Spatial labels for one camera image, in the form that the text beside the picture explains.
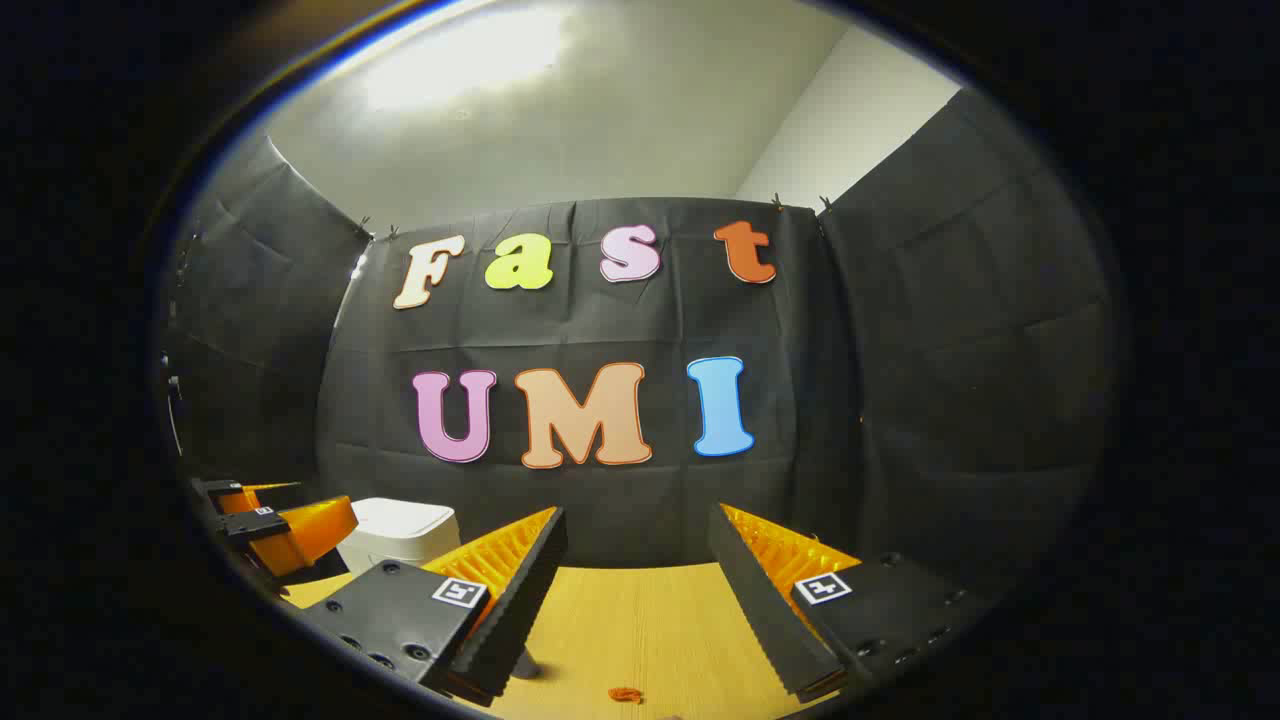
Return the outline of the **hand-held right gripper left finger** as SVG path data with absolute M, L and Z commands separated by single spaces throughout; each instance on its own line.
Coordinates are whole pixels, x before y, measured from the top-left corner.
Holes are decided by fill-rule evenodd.
M 567 550 L 548 507 L 422 566 L 385 560 L 301 610 L 402 682 L 488 707 L 506 692 Z

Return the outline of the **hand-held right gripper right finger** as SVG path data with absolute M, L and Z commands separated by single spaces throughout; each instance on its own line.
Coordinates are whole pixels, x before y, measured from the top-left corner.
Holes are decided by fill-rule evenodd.
M 710 507 L 708 544 L 780 683 L 803 702 L 887 687 L 992 606 L 902 553 L 855 559 L 727 503 Z

